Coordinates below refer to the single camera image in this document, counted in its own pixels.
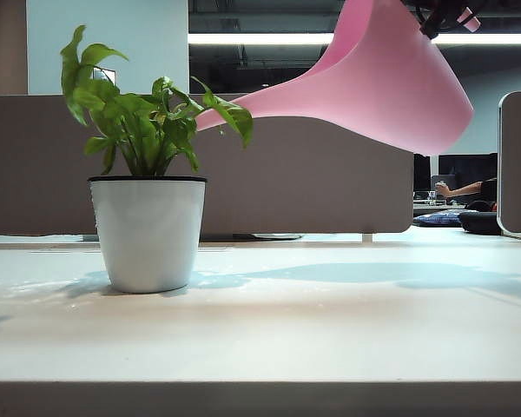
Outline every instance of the wall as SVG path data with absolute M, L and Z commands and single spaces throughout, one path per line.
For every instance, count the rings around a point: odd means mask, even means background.
M 443 51 L 475 109 L 461 138 L 445 154 L 498 152 L 498 103 L 521 90 L 521 47 L 461 47 Z
M 0 95 L 27 94 L 25 0 L 0 0 Z
M 159 76 L 188 91 L 188 2 L 182 0 L 27 0 L 29 94 L 59 94 L 60 50 L 86 24 L 82 46 L 106 43 L 122 92 L 147 93 Z

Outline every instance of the cushion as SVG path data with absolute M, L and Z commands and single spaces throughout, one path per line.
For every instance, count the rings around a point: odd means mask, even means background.
M 479 213 L 468 211 L 459 215 L 461 226 L 468 232 L 478 235 L 501 235 L 502 229 L 498 226 L 496 213 Z
M 415 226 L 440 226 L 440 227 L 460 227 L 459 215 L 466 211 L 464 208 L 450 208 L 448 210 L 430 213 L 428 215 L 418 215 L 413 218 Z

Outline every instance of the cubicle partition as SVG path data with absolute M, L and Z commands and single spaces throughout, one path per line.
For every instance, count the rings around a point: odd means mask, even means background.
M 521 233 L 521 91 L 505 96 L 499 112 L 498 222 Z
M 255 119 L 247 149 L 225 130 L 195 138 L 208 179 L 203 236 L 410 226 L 412 153 L 302 117 Z M 0 96 L 0 235 L 96 233 L 86 180 L 102 160 L 82 152 L 93 134 L 61 96 Z M 120 157 L 111 175 L 127 173 Z M 168 174 L 194 173 L 178 156 Z

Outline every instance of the white pot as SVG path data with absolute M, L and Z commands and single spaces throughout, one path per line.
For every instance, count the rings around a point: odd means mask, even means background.
M 188 284 L 199 245 L 205 182 L 198 177 L 89 178 L 112 286 L 155 293 Z

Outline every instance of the ceiling light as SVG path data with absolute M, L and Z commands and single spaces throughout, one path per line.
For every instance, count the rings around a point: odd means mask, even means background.
M 191 45 L 328 45 L 333 33 L 190 33 Z M 442 33 L 437 45 L 521 45 L 521 33 Z
M 328 45 L 333 33 L 190 33 L 191 45 Z
M 450 45 L 521 45 L 521 33 L 442 33 L 432 43 Z

